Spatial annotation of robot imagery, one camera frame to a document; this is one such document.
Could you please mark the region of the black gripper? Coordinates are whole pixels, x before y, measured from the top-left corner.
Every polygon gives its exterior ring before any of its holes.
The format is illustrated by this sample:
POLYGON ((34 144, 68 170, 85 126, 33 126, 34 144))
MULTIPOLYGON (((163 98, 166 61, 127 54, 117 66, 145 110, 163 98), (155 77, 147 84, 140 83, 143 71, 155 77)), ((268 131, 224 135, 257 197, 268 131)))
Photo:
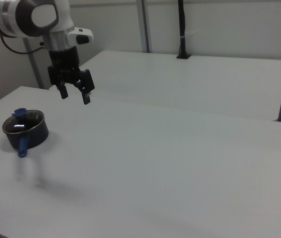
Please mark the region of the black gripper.
POLYGON ((48 67, 50 82, 55 85, 60 92, 61 98, 66 99, 68 92, 66 84, 72 84, 77 87, 82 94, 85 105, 91 102, 91 91, 95 85, 88 69, 79 68, 79 55, 76 47, 64 51, 49 52, 52 65, 48 67))

